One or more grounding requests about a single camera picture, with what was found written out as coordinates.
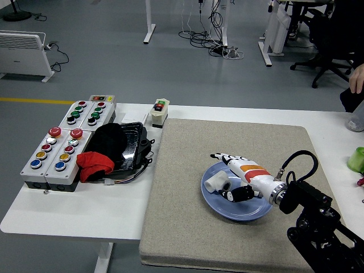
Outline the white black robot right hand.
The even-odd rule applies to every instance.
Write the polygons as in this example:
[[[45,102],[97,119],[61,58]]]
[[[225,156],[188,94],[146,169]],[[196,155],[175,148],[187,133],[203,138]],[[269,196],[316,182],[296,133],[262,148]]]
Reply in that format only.
[[[223,197],[230,202],[246,201],[246,196],[251,196],[251,192],[253,194],[259,192],[270,205],[275,205],[279,193],[285,189],[283,182],[275,179],[265,168],[252,160],[222,153],[211,154],[210,157],[222,161],[246,184],[230,192],[222,193]]]

